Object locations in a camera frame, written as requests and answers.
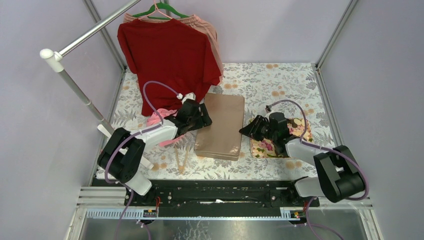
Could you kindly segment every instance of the leaf pattern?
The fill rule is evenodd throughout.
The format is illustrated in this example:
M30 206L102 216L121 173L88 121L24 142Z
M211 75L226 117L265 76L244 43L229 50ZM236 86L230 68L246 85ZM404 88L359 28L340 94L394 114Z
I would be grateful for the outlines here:
M333 147L330 123L315 74L310 63L224 63L224 77L211 93L240 95L245 97L244 125L256 115L265 115L265 106L280 99L291 99L306 112L313 142ZM112 126L129 131L144 128L148 117L141 115L142 98L137 76L125 73ZM287 118L301 118L297 107L290 103L278 104L274 110ZM250 140L243 136L238 161L199 157L194 153L196 131L188 132L177 143L180 164L183 164L186 148L189 154L185 171L180 174L173 145L145 149L144 157L155 164L152 170L140 166L139 171L149 179L219 179L219 180L288 180L304 176L316 176L316 169L306 162L289 158L256 158L250 153ZM96 177L105 178L105 171L98 168Z

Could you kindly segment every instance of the reflective metal surface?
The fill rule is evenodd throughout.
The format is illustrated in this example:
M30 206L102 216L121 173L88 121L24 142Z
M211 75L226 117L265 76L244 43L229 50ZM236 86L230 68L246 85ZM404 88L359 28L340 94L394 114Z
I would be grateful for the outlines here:
M350 210L310 210L310 220L339 232L345 240L367 239L361 217ZM118 220L87 218L82 240L113 240ZM288 221L260 220L156 220L148 225L152 240L316 240L309 227L294 227ZM316 229L324 240L340 240ZM119 240L147 240L145 228L135 220L124 220Z

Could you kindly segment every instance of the red shirt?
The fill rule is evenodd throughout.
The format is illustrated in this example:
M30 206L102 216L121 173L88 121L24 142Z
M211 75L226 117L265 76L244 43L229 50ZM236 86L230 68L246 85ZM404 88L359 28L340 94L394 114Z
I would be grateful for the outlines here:
M148 81L164 83L183 96L193 92L198 102L211 85L220 82L221 72L208 37L175 19L123 23L117 37L129 69L137 74L143 103L143 85ZM158 84L149 84L146 94L156 109L175 110L182 105L172 91ZM152 113L149 105L143 104L141 114Z

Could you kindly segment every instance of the shirt sleeve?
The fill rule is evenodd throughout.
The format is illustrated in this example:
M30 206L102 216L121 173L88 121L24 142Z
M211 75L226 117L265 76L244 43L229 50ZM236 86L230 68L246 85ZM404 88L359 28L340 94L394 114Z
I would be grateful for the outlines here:
M129 70L131 70L132 73L136 74L137 73L136 64L134 63L133 56L131 55L131 51L128 46L128 40L125 35L125 23L119 25L117 37L118 37L120 48L123 52L123 55L125 56L126 64L128 64Z
M211 49L211 43L206 38L205 51L204 51L204 65L203 65L203 82L212 85L220 84L221 76L220 68L215 60L214 53Z

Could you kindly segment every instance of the green hanger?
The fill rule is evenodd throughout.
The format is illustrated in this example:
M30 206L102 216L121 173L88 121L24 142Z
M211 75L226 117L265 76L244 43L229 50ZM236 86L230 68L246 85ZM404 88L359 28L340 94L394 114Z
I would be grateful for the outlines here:
M176 16L178 16L182 19L189 17L187 15L184 15L184 14L177 12L177 10L175 10L175 8L173 8L172 6L170 6L166 3L158 2L158 3L156 3L156 6L157 6L158 9L169 10L171 13L175 14ZM155 10L156 10L156 8L155 8L155 5L153 4L148 11L145 11L145 12L142 12L142 13L139 13L139 14L136 14L136 15L132 15L132 16L134 18L139 18L139 17L142 17L142 16L149 15L149 14L153 13ZM163 19L163 20L169 19L169 18L165 18L165 17L154 17L154 16L148 16L148 18L150 18L150 19Z

